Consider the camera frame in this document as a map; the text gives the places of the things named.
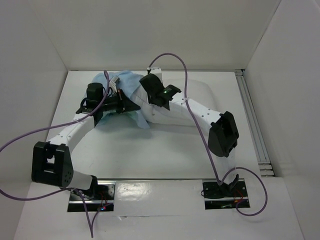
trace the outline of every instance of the blue towel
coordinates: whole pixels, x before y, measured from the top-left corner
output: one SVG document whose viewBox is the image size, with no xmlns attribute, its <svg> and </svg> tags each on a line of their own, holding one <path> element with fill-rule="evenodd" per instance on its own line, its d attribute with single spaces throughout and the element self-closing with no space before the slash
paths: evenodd
<svg viewBox="0 0 320 240">
<path fill-rule="evenodd" d="M 129 99 L 131 98 L 134 91 L 140 86 L 139 80 L 143 77 L 143 75 L 135 74 L 131 71 L 119 71 L 119 72 L 108 72 L 108 73 L 109 73 L 110 80 L 115 76 L 118 76 L 120 78 L 116 86 L 118 89 L 122 89 L 124 94 Z M 105 89 L 107 89 L 107 80 L 103 73 L 99 73 L 98 75 L 96 75 L 93 78 L 92 82 L 100 83 L 104 86 Z M 126 112 L 125 114 L 127 114 L 130 118 L 135 120 L 138 127 L 142 129 L 148 129 L 150 127 L 146 119 L 142 115 L 141 110 L 130 111 L 130 112 Z M 103 117 L 99 121 L 98 125 L 105 124 L 111 115 L 112 115 L 111 113 L 105 112 L 103 114 Z"/>
</svg>

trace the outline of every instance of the white floor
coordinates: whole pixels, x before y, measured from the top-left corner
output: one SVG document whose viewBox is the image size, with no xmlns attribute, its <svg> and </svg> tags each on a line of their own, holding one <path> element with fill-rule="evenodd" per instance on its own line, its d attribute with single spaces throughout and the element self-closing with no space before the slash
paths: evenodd
<svg viewBox="0 0 320 240">
<path fill-rule="evenodd" d="M 86 86 L 98 72 L 71 71 L 64 85 L 52 124 L 72 119 L 80 105 Z M 237 81 L 232 72 L 190 72 L 191 79 L 207 83 L 212 92 L 217 111 L 234 114 L 239 131 L 235 152 L 238 166 L 259 173 L 256 153 L 242 105 Z M 164 72 L 163 79 L 183 78 L 183 72 Z M 48 138 L 59 132 L 50 131 Z M 152 124 L 148 130 L 138 128 L 126 116 L 112 118 L 106 125 L 95 128 L 75 148 L 73 168 L 96 175 L 98 178 L 158 178 L 204 179 L 213 178 L 212 168 L 200 137 L 194 127 L 160 126 Z M 251 208 L 257 211 L 264 203 L 264 193 L 252 176 L 239 172 L 245 178 Z M 281 178 L 264 178 L 269 202 L 266 210 L 256 217 L 242 217 L 235 209 L 205 210 L 185 201 L 180 210 L 149 214 L 129 214 L 117 210 L 101 213 L 94 225 L 95 239 L 217 239 L 217 240 L 302 240 L 302 234 L 286 186 Z M 190 198 L 199 197 L 196 180 L 190 180 L 193 191 Z M 188 184 L 179 186 L 187 193 Z M 40 196 L 56 187 L 32 183 L 29 197 Z M 15 235 L 16 240 L 90 238 L 89 227 L 83 212 L 68 213 L 69 195 L 59 193 L 45 199 L 26 202 Z M 159 208 L 161 198 L 152 199 Z"/>
</svg>

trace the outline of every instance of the black plastic part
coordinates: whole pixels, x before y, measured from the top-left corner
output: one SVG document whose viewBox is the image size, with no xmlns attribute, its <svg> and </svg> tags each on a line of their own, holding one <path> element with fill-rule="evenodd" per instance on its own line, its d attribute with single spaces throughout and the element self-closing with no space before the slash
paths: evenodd
<svg viewBox="0 0 320 240">
<path fill-rule="evenodd" d="M 237 181 L 237 183 L 230 188 L 231 184 L 223 183 L 221 186 L 218 185 L 216 181 L 203 182 L 203 197 L 206 199 L 223 199 L 223 198 L 233 198 L 238 195 L 238 191 L 243 197 L 247 197 L 247 188 L 244 181 Z"/>
<path fill-rule="evenodd" d="M 54 163 L 48 162 L 54 156 Z M 34 145 L 31 179 L 34 182 L 66 188 L 74 175 L 69 147 L 39 141 Z"/>
<path fill-rule="evenodd" d="M 150 104 L 164 107 L 168 110 L 170 110 L 169 101 L 173 99 L 176 93 L 181 93 L 181 90 L 173 85 L 164 87 L 161 80 L 153 73 L 141 78 L 140 83 L 148 94 L 148 102 Z"/>
<path fill-rule="evenodd" d="M 237 203 L 234 200 L 214 200 L 214 201 L 205 201 L 204 207 L 206 210 L 210 209 L 235 209 Z M 238 205 L 239 209 L 250 208 L 250 203 L 248 199 L 241 201 Z"/>
<path fill-rule="evenodd" d="M 211 123 L 208 147 L 218 157 L 228 157 L 229 153 L 238 144 L 239 132 L 234 116 L 226 111 L 220 114 L 217 122 Z"/>
<path fill-rule="evenodd" d="M 96 203 L 96 204 L 87 204 L 86 209 L 88 212 L 97 212 L 97 208 L 99 208 L 101 204 Z M 83 204 L 69 204 L 67 212 L 68 213 L 80 213 L 84 212 L 85 207 Z M 114 204 L 109 204 L 105 207 L 104 210 L 100 210 L 100 212 L 113 212 L 114 211 Z"/>
<path fill-rule="evenodd" d="M 104 87 L 101 83 L 93 82 L 90 83 L 86 89 L 85 101 L 82 100 L 80 108 L 76 111 L 77 114 L 91 113 L 102 101 L 104 97 Z M 116 113 L 121 114 L 125 112 L 140 110 L 140 106 L 132 102 L 121 89 L 118 89 L 115 96 L 107 97 L 103 105 L 98 111 L 93 114 L 94 125 L 103 117 L 103 112 L 115 110 Z"/>
<path fill-rule="evenodd" d="M 98 194 L 98 179 L 96 176 L 91 175 L 92 177 L 92 181 L 90 184 L 90 188 L 89 189 L 82 189 L 82 193 L 84 194 L 84 196 L 86 196 L 87 198 L 94 198 L 97 194 Z"/>
</svg>

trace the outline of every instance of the red wire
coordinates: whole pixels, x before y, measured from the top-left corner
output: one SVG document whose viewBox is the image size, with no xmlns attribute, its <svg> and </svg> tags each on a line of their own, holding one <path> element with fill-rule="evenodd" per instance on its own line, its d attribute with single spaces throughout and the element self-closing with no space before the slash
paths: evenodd
<svg viewBox="0 0 320 240">
<path fill-rule="evenodd" d="M 239 191 L 238 189 L 236 189 L 236 191 L 238 192 L 238 194 L 240 194 L 241 199 L 239 199 L 239 200 L 237 199 L 237 200 L 236 200 L 236 193 L 234 193 L 234 202 L 235 202 L 235 203 L 237 203 L 237 202 L 241 201 L 242 199 L 244 199 L 244 195 L 242 194 L 242 192 Z"/>
<path fill-rule="evenodd" d="M 101 208 L 101 207 L 102 207 L 102 203 L 103 203 L 103 201 L 104 201 L 104 196 L 102 195 L 101 192 L 99 192 L 99 194 L 101 195 L 101 203 L 100 203 L 100 207 L 99 207 L 99 208 Z"/>
</svg>

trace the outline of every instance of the gray surface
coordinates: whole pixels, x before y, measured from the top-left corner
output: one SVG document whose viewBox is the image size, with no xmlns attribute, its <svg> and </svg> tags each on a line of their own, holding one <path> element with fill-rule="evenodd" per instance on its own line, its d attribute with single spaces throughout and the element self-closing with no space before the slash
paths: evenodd
<svg viewBox="0 0 320 240">
<path fill-rule="evenodd" d="M 69 70 L 244 69 L 280 0 L 29 0 Z M 173 57 L 165 69 L 182 69 Z"/>
<path fill-rule="evenodd" d="M 25 0 L 0 1 L 0 146 L 50 125 L 67 70 Z M 0 154 L 0 188 L 26 197 L 33 146 L 47 132 L 26 137 Z M 16 232 L 24 202 L 0 195 L 1 239 Z"/>
<path fill-rule="evenodd" d="M 245 71 L 270 160 L 306 240 L 320 239 L 319 22 L 314 0 L 282 0 Z"/>
</svg>

